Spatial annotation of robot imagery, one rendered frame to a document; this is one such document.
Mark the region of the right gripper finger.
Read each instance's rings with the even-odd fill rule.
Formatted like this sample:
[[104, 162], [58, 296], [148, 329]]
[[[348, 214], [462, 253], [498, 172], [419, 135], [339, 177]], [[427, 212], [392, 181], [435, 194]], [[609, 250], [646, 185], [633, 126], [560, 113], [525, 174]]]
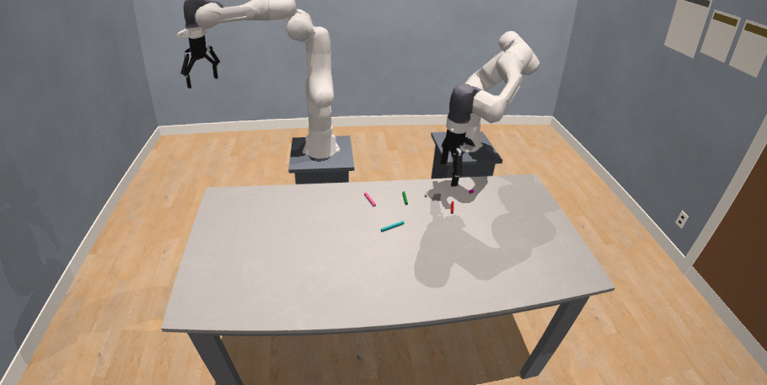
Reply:
[[189, 75], [190, 70], [193, 67], [193, 65], [194, 65], [197, 57], [200, 55], [200, 53], [197, 52], [195, 58], [191, 57], [190, 62], [188, 64], [190, 55], [191, 55], [191, 52], [190, 53], [185, 53], [185, 59], [184, 59], [183, 66], [182, 66], [182, 69], [181, 69], [181, 74], [183, 74], [184, 77], [186, 78], [186, 82], [187, 82], [187, 87], [188, 88], [191, 88], [190, 75]]
[[208, 60], [210, 63], [212, 63], [212, 64], [213, 64], [213, 65], [212, 65], [212, 69], [213, 69], [213, 75], [214, 75], [214, 78], [218, 79], [218, 76], [217, 76], [217, 67], [218, 67], [218, 63], [220, 63], [220, 61], [219, 61], [219, 59], [217, 58], [217, 56], [216, 56], [215, 52], [213, 51], [213, 49], [212, 49], [212, 46], [210, 46], [210, 45], [209, 45], [209, 46], [207, 47], [207, 50], [210, 52], [210, 54], [212, 55], [212, 57], [213, 57], [213, 59], [214, 59], [215, 61], [214, 61], [213, 59], [211, 59], [211, 57], [209, 57], [209, 56], [208, 56], [208, 55], [207, 55], [207, 54], [206, 54], [204, 51], [202, 51], [202, 52], [201, 52], [201, 54], [202, 54], [202, 55], [204, 55], [204, 57], [205, 57], [205, 58], [206, 58], [206, 59], [207, 59], [207, 60]]

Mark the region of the pink rod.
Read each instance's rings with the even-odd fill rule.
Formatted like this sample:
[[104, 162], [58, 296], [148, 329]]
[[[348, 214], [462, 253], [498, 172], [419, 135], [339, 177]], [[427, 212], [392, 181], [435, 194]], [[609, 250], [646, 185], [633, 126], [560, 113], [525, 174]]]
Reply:
[[373, 206], [376, 206], [376, 204], [374, 203], [374, 201], [373, 201], [373, 200], [372, 200], [372, 198], [371, 198], [371, 197], [368, 195], [368, 193], [367, 193], [367, 192], [366, 192], [366, 193], [364, 193], [364, 195], [367, 197], [367, 199], [370, 201], [370, 203], [371, 203]]

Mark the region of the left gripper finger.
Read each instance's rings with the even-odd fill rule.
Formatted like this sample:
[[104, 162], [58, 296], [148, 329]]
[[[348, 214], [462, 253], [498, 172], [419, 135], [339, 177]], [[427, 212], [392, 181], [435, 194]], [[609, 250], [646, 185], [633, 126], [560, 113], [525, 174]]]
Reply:
[[[447, 145], [447, 146], [446, 146], [446, 145]], [[441, 164], [447, 164], [447, 162], [448, 162], [448, 154], [449, 154], [449, 151], [450, 151], [450, 149], [449, 149], [449, 146], [450, 146], [450, 145], [451, 145], [451, 143], [449, 143], [449, 142], [446, 140], [446, 137], [445, 137], [445, 139], [444, 139], [444, 141], [443, 141], [443, 143], [442, 143], [442, 158], [441, 158]]]
[[463, 174], [463, 151], [460, 151], [459, 148], [457, 147], [457, 151], [455, 155], [453, 155], [453, 146], [450, 146], [450, 150], [451, 150], [451, 156], [453, 157], [453, 173], [452, 173], [453, 177], [451, 182], [451, 187], [452, 187], [452, 186], [458, 186], [459, 176]]

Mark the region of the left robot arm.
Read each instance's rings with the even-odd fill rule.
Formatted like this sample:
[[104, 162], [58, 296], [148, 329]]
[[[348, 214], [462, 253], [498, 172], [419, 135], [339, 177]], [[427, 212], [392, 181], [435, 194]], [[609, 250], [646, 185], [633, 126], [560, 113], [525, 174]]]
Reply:
[[[480, 119], [490, 123], [500, 121], [522, 83], [521, 74], [530, 75], [539, 68], [537, 56], [514, 31], [501, 36], [499, 46], [502, 52], [475, 72], [466, 83], [460, 83], [453, 89], [446, 127], [453, 133], [466, 132], [464, 143], [460, 145], [463, 152], [475, 152], [483, 147], [480, 143]], [[488, 94], [487, 90], [502, 79], [507, 85], [501, 94]]]

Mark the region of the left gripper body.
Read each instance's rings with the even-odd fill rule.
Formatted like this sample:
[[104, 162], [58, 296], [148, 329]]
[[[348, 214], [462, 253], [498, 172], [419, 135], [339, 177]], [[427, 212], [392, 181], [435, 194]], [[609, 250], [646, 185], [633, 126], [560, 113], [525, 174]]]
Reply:
[[[457, 147], [460, 150], [460, 145], [464, 143], [465, 134], [466, 132], [462, 134], [456, 134], [447, 129], [446, 140], [449, 143], [451, 143], [450, 146], [453, 146], [453, 153], [456, 153]], [[449, 146], [449, 149], [450, 149], [450, 146]]]

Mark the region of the turquoise rod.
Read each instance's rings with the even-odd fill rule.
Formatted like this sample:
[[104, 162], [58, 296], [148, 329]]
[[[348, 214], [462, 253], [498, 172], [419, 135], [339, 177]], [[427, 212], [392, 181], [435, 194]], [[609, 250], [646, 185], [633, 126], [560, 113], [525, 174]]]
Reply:
[[390, 225], [390, 226], [387, 226], [387, 227], [383, 227], [383, 228], [381, 228], [381, 232], [387, 231], [387, 230], [389, 230], [389, 229], [391, 229], [391, 228], [394, 228], [394, 227], [398, 227], [398, 226], [400, 226], [400, 225], [403, 225], [403, 224], [405, 224], [405, 223], [404, 223], [404, 221], [402, 221], [402, 222], [397, 222], [397, 223], [395, 223], [395, 224], [392, 224], [392, 225]]

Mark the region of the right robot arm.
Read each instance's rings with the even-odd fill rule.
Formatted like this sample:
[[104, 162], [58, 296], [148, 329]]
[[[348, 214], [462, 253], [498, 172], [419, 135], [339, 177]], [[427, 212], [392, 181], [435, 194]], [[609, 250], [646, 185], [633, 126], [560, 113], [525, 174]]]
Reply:
[[340, 151], [331, 126], [330, 105], [334, 100], [334, 89], [330, 37], [327, 29], [314, 27], [306, 13], [296, 8], [294, 0], [251, 0], [240, 6], [226, 8], [210, 0], [185, 0], [185, 29], [177, 34], [177, 38], [201, 38], [207, 33], [206, 29], [227, 22], [285, 21], [288, 36], [306, 43], [308, 135], [303, 153], [311, 158], [328, 158]]

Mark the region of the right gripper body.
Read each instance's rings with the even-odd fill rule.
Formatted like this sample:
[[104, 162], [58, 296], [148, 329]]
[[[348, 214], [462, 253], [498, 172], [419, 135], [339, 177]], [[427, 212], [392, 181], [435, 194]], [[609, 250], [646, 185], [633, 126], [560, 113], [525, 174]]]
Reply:
[[197, 39], [189, 38], [189, 43], [190, 43], [191, 56], [193, 58], [195, 58], [196, 53], [198, 52], [198, 53], [200, 53], [200, 55], [197, 57], [196, 60], [199, 60], [199, 59], [203, 58], [204, 55], [202, 55], [201, 52], [202, 51], [204, 51], [205, 53], [207, 52], [205, 35], [203, 35], [201, 38], [197, 38]]

